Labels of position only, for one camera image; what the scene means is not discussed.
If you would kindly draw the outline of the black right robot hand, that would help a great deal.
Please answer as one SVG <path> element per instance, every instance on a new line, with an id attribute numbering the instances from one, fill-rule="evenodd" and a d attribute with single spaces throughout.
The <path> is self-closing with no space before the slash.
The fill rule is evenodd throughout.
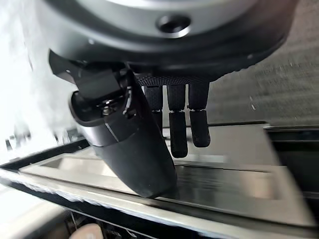
<path id="1" fill-rule="evenodd" d="M 145 198 L 176 186 L 173 159 L 210 143 L 209 84 L 280 48 L 296 0 L 38 0 L 52 73 L 97 156 Z"/>

